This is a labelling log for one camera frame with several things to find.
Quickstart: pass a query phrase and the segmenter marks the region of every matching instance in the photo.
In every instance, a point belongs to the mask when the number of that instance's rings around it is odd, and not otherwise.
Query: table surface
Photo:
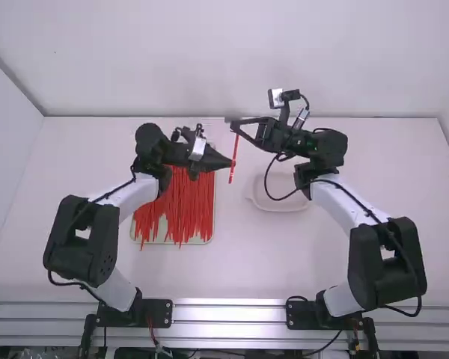
[[[49,285],[43,249],[58,204],[128,180],[134,132],[148,118],[51,117],[45,120],[0,238],[0,301],[92,301],[77,288]],[[197,122],[225,155],[234,134],[223,119],[159,118],[165,134]],[[449,148],[436,119],[311,118],[306,128],[346,133],[340,172],[377,208],[418,226],[429,284],[424,305],[449,305]],[[287,298],[315,293],[346,278],[348,239],[321,208],[264,212],[245,198],[248,179],[272,155],[240,141],[234,181],[216,177],[216,229],[211,243],[145,245],[120,227],[118,268],[148,297]],[[289,172],[293,164],[274,171]]]

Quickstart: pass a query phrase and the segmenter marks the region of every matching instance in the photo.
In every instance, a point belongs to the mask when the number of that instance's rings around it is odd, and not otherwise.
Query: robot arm
[[[105,194],[65,197],[43,254],[50,281],[59,286],[80,285],[107,307],[128,313],[132,321],[140,316],[140,290],[115,268],[118,227],[140,206],[166,191],[171,180],[167,165],[187,168],[191,180],[200,172],[231,166],[230,159],[206,142],[203,132],[201,124],[195,131],[176,128],[170,141],[157,125],[146,123],[135,134],[137,157],[130,181]],[[186,143],[177,142],[180,136]],[[88,239],[76,232],[87,228]],[[74,282],[57,283],[52,272]]]
[[[309,104],[299,90],[274,89],[268,94],[270,108],[281,109],[279,120],[273,117],[232,120],[231,131],[260,150],[276,153],[271,164],[294,156],[309,159],[295,166],[296,188],[324,208],[349,236],[347,281],[317,293],[315,308],[319,321],[326,326],[336,318],[413,297],[418,297],[417,315],[427,282],[414,222],[406,217],[391,218],[343,184],[337,167],[344,164],[347,137],[333,129],[303,130]],[[306,107],[288,126],[288,102],[299,98],[305,99]],[[251,123],[258,125],[254,137],[241,128]],[[273,198],[267,191],[271,164],[265,174],[265,190],[272,200],[283,200],[289,195]],[[394,252],[394,256],[383,259],[382,248]]]

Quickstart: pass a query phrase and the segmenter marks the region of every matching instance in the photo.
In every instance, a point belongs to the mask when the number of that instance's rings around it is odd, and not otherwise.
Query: bundle of red sticks
[[[173,177],[168,190],[133,215],[135,240],[141,237],[141,249],[145,242],[156,240],[162,216],[168,222],[165,242],[170,240],[181,246],[198,235],[208,242],[213,235],[215,173],[202,173],[197,181],[191,181],[185,168],[171,169]]]

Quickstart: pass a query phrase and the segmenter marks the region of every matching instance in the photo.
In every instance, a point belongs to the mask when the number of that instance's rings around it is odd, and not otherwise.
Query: white plate
[[[290,193],[296,186],[293,174],[285,172],[270,172],[267,178],[268,192],[275,198]],[[285,200],[275,201],[268,197],[264,191],[264,173],[255,174],[245,187],[245,197],[262,211],[270,212],[296,212],[308,207],[309,200],[298,191]]]

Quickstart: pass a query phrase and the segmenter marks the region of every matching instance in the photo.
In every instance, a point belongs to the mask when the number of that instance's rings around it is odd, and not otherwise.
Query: white table
[[[0,344],[79,343],[83,319],[96,305],[76,288],[48,284],[43,249],[61,198],[128,179],[135,129],[148,120],[46,119],[1,232]],[[157,122],[169,135],[175,126],[192,126],[198,119]],[[234,135],[223,120],[200,122],[217,149],[231,156]],[[358,193],[418,226],[429,285],[424,311],[417,319],[373,312],[380,346],[449,350],[449,149],[437,120],[312,118],[306,124],[317,126],[348,135],[340,171]],[[145,245],[140,252],[129,238],[130,219],[120,228],[118,268],[145,297],[177,304],[175,323],[159,331],[163,344],[312,349],[334,335],[288,331],[282,305],[290,295],[313,298],[345,279],[346,235],[316,206],[276,214],[245,199],[248,178],[271,158],[240,141],[233,184],[227,184],[228,171],[218,172],[215,235],[207,245]],[[291,162],[279,170],[291,174]],[[411,310],[414,303],[401,305]],[[98,330],[94,345],[100,345],[100,335]],[[110,346],[150,345],[146,329],[110,328],[108,337]],[[334,347],[345,348],[345,338]]]

